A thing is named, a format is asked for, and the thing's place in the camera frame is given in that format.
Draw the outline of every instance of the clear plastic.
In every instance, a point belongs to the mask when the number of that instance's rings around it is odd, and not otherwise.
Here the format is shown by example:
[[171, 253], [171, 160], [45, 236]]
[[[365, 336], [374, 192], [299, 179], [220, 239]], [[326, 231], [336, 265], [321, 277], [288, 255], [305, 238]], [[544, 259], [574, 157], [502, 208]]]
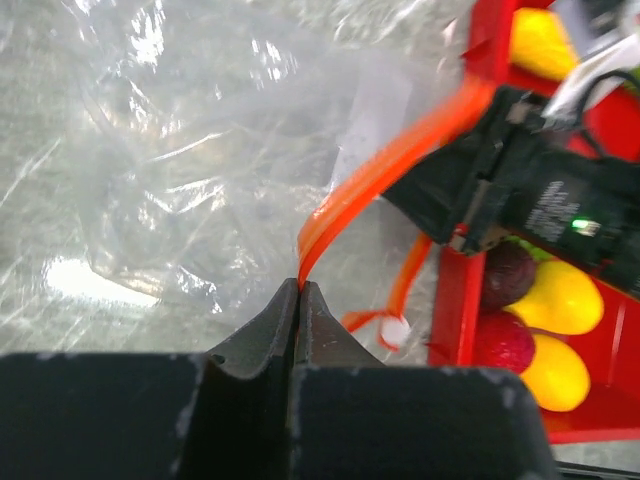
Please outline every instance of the clear plastic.
[[[234, 0], [63, 4], [92, 268], [236, 327], [295, 276], [297, 232], [332, 187], [458, 84], [455, 22], [412, 62]], [[362, 217], [313, 276], [337, 317], [384, 295], [415, 234], [384, 201]]]

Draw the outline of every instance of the toy fruit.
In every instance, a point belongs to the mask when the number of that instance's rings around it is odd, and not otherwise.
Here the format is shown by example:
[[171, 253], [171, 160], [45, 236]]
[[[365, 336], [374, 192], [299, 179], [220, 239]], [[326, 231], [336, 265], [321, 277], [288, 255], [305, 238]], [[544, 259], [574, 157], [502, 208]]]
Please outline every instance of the toy fruit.
[[589, 393], [591, 379], [580, 356], [567, 344], [543, 334], [533, 336], [535, 355], [520, 378], [538, 405], [552, 412], [569, 412]]
[[520, 245], [502, 242], [487, 252], [480, 308], [500, 310], [526, 295], [536, 276], [533, 257]]
[[549, 10], [520, 8], [511, 27], [511, 63], [561, 82], [578, 66], [562, 23]]
[[581, 335], [602, 319], [604, 302], [593, 280], [561, 261], [542, 262], [531, 290], [506, 307], [527, 326], [563, 335]]
[[531, 364], [535, 345], [529, 329], [508, 312], [478, 317], [473, 363], [522, 373]]

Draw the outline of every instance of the red container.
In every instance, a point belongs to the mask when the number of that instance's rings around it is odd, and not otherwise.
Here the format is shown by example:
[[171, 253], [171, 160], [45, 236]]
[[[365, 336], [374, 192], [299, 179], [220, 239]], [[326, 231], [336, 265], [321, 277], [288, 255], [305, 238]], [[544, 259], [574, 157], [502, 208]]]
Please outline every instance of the red container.
[[[520, 7], [547, 8], [549, 0], [478, 0], [473, 11], [467, 71], [497, 83], [550, 95], [557, 84], [509, 63], [513, 13]], [[640, 160], [640, 107], [622, 89], [591, 110], [588, 124], [613, 154]], [[571, 148], [588, 152], [575, 140]], [[471, 365], [484, 255], [466, 258], [443, 252], [434, 309], [429, 363]], [[605, 300], [601, 323], [590, 333], [567, 337], [585, 361], [592, 388], [569, 413], [542, 415], [551, 443], [640, 439], [640, 303], [598, 284]]]

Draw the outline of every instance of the red fruit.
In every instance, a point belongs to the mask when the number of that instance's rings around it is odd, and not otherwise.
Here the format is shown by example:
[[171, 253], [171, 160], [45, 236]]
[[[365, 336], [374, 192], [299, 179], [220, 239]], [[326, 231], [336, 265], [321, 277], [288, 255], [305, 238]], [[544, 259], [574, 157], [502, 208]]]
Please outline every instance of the red fruit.
[[536, 351], [533, 336], [517, 316], [508, 312], [478, 317], [473, 363], [484, 367], [524, 372]]
[[524, 297], [536, 277], [536, 262], [520, 245], [503, 242], [487, 252], [480, 309], [500, 310]]

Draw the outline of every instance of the yellow fruit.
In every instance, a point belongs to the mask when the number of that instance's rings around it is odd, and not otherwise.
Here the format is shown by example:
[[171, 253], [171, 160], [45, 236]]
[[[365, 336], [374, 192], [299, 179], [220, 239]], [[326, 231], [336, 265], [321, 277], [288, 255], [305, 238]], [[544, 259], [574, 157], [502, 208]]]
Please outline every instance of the yellow fruit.
[[562, 335], [593, 330], [604, 312], [604, 302], [593, 280], [565, 262], [542, 262], [527, 294], [505, 308], [530, 328]]
[[514, 65], [556, 82], [564, 80], [579, 63], [560, 20], [540, 8], [516, 10], [510, 56]]
[[538, 405], [552, 412], [569, 412], [589, 393], [591, 379], [580, 356], [567, 344], [535, 334], [536, 353], [520, 378]]

